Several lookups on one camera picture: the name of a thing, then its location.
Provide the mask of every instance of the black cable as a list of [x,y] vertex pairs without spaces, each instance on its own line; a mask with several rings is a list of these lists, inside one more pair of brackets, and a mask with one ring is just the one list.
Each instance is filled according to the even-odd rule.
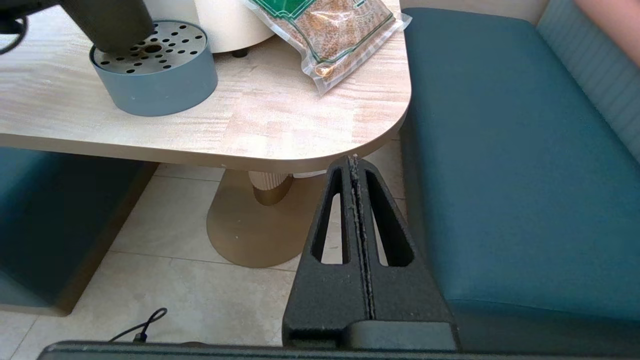
[[161,307],[158,310],[156,310],[153,314],[151,314],[151,316],[149,317],[149,320],[147,320],[146,322],[143,322],[139,325],[136,325],[134,327],[132,327],[131,329],[125,330],[123,332],[121,332],[120,334],[117,334],[113,339],[109,340],[110,343],[116,341],[117,339],[121,338],[122,336],[125,336],[126,334],[129,334],[132,331],[138,330],[139,328],[143,328],[141,332],[136,334],[136,338],[133,341],[136,342],[141,342],[144,343],[147,340],[147,329],[149,328],[149,325],[151,325],[151,323],[154,323],[160,319],[162,319],[162,317],[164,315],[166,315],[166,307]]
[[15,49],[18,45],[20,45],[20,43],[24,40],[24,37],[27,35],[27,30],[29,29],[29,21],[27,20],[26,16],[23,16],[20,19],[22,20],[22,31],[18,34],[18,37],[15,38],[12,43],[0,49],[0,55],[4,55],[9,51]]

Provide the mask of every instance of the vacuum-sealed bag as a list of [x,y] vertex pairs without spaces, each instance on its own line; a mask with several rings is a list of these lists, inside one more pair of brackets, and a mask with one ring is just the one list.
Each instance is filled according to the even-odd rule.
[[349,76],[411,17],[382,0],[244,0],[303,57],[302,71],[321,94]]

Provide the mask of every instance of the white cylindrical container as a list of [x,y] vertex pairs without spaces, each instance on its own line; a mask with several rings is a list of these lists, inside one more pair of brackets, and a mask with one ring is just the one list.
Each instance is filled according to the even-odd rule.
[[154,20],[177,20],[199,25],[194,0],[144,0]]
[[271,29],[247,9],[242,0],[195,0],[195,4],[200,27],[209,36],[212,53],[244,49],[273,36]]

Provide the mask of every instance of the bench backrest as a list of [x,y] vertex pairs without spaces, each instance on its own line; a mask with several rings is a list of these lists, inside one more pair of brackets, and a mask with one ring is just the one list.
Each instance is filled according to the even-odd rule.
[[572,0],[551,0],[538,31],[640,162],[640,68]]

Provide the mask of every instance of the table pedestal base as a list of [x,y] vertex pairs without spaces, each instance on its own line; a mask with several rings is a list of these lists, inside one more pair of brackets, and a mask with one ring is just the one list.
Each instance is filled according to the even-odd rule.
[[207,215],[211,245],[230,262],[250,268],[279,265],[304,247],[325,176],[288,177],[280,202],[265,206],[245,171],[227,170]]

